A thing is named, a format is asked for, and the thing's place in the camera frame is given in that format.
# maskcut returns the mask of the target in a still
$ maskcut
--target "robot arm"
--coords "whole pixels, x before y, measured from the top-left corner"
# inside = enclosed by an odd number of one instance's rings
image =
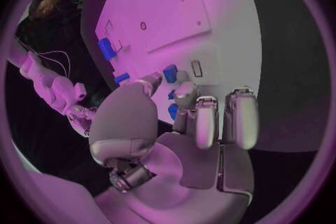
[[[68,117],[76,132],[87,136],[95,109],[77,105],[86,96],[83,84],[73,85],[68,78],[45,68],[39,56],[25,50],[16,39],[12,42],[7,60],[20,69],[22,76],[33,81],[35,92],[51,108]]]

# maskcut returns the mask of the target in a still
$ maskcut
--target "white table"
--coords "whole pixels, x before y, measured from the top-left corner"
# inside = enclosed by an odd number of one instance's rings
[[[122,84],[171,64],[187,71],[202,95],[218,98],[220,129],[227,93],[244,85],[258,93],[262,45],[254,0],[106,0],[96,35],[118,51],[110,63],[114,76],[130,74]],[[193,75],[193,60],[203,77]],[[168,123],[168,94],[177,87],[164,79],[152,97]]]

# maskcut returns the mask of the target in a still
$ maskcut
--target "blue object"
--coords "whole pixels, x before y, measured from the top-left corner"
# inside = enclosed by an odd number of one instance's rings
[[[175,90],[172,90],[172,91],[168,94],[168,100],[172,100],[172,99],[174,99],[174,92],[175,92]]]
[[[106,60],[116,57],[116,52],[112,49],[111,42],[108,38],[99,40],[98,45]]]
[[[174,64],[164,69],[164,75],[168,83],[174,83],[177,80],[176,78],[177,73],[178,73],[178,69],[176,68],[176,65]]]
[[[176,115],[178,113],[178,105],[177,104],[171,104],[169,107],[168,107],[168,112],[169,112],[169,115],[170,117],[175,120],[176,119]]]
[[[127,80],[127,79],[129,79],[129,74],[128,73],[124,73],[124,74],[121,74],[119,77],[115,77],[114,78],[114,82],[118,84],[121,81],[124,81],[124,80]]]

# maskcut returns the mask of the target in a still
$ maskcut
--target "hair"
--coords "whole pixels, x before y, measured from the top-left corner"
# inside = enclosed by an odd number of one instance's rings
[[[38,10],[39,5],[42,1],[43,0],[33,0],[33,1],[31,1],[30,6],[29,6],[29,10],[28,10],[29,19],[31,21],[35,21],[37,19],[36,18],[36,11]]]

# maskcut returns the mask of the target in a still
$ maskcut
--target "dark background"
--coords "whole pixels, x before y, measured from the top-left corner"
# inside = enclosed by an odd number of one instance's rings
[[[0,0],[0,7],[3,8],[7,0]],[[336,4],[336,0],[330,0],[331,3]],[[275,178],[278,178],[278,182],[272,186],[274,193],[256,193],[256,195],[263,196],[263,200],[268,200],[267,204],[260,204],[259,206],[263,209],[251,218],[257,220],[258,217],[262,216],[262,211],[268,211],[274,208],[277,203],[284,198],[291,189],[286,188],[286,180],[288,181],[299,181],[302,175],[305,173],[306,164],[314,158],[314,153],[304,153],[298,155],[298,153],[283,154],[283,153],[273,153],[263,151],[252,151],[251,158],[253,158],[257,163],[259,163],[258,170],[264,171],[264,173],[273,174]],[[286,167],[286,171],[281,171],[274,167],[274,163],[281,161]],[[267,184],[267,177],[260,174],[260,180],[258,180],[259,185]],[[315,199],[312,205],[307,209],[305,214],[297,220],[297,223],[334,223],[333,211],[330,208],[330,201],[333,201],[335,192],[335,170],[331,174],[328,182],[324,186],[323,190],[320,192],[319,196]],[[38,220],[30,213],[27,207],[21,203],[18,195],[15,193],[11,184],[8,182],[6,175],[2,172],[0,174],[0,213],[2,223],[38,223]],[[272,196],[273,199],[267,199],[267,195]]]

